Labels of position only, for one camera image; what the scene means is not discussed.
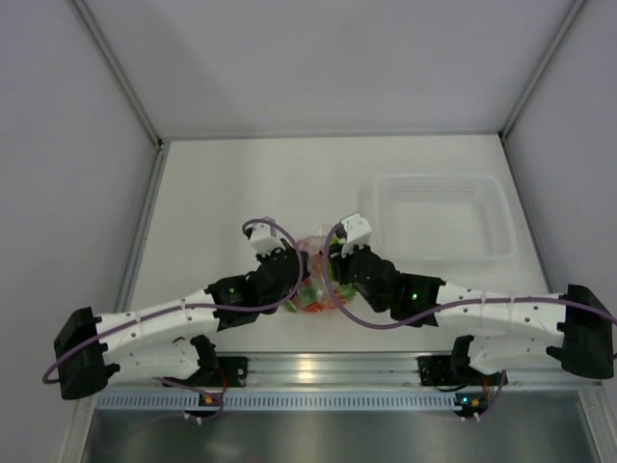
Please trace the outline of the clear zip top bag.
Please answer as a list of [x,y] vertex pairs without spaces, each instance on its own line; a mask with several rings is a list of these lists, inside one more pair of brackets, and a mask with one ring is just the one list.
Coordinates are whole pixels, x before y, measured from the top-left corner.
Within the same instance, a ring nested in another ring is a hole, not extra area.
[[[334,280],[334,276],[333,276],[333,272],[332,272],[332,268],[331,268],[331,266],[330,266],[330,276],[329,276],[329,278],[330,278],[330,281],[331,281],[331,286],[332,286],[332,288],[333,288],[333,285],[346,286],[346,285],[341,285],[341,284],[337,283],[337,282]],[[326,284],[325,284],[325,276],[324,276],[324,283],[323,283],[323,284],[321,284],[321,285],[315,285],[315,286],[322,286],[322,287],[326,288]]]

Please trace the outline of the green fake grapes bunch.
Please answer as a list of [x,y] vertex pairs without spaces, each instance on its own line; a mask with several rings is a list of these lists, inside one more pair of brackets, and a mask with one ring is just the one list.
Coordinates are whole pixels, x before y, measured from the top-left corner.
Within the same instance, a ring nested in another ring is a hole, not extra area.
[[[343,305],[349,304],[357,295],[357,292],[352,286],[333,285],[335,298]],[[298,293],[290,300],[285,302],[282,307],[292,313],[304,312],[303,307],[316,301],[332,301],[335,305],[335,300],[322,286],[302,286]]]

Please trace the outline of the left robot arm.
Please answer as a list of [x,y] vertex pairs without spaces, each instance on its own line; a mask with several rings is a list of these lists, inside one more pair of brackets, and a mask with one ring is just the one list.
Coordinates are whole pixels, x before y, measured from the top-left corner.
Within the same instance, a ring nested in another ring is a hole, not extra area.
[[132,313],[74,311],[53,343],[62,399],[150,378],[189,387],[211,383],[219,360],[210,335],[275,313],[309,276],[308,259],[307,252],[284,245],[258,257],[256,270],[176,302]]

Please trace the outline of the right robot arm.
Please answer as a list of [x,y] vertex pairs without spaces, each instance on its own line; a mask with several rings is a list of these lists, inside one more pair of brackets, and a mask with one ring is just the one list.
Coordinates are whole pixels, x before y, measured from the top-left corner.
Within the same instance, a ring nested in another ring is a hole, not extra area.
[[509,368],[532,368],[553,359],[572,375],[606,380],[615,374],[616,318],[586,286],[563,293],[520,296],[457,286],[438,277],[408,274],[367,246],[344,252],[335,244],[324,256],[333,280],[352,286],[376,313],[376,324],[345,315],[372,330],[429,326],[455,335],[451,374],[463,383]]

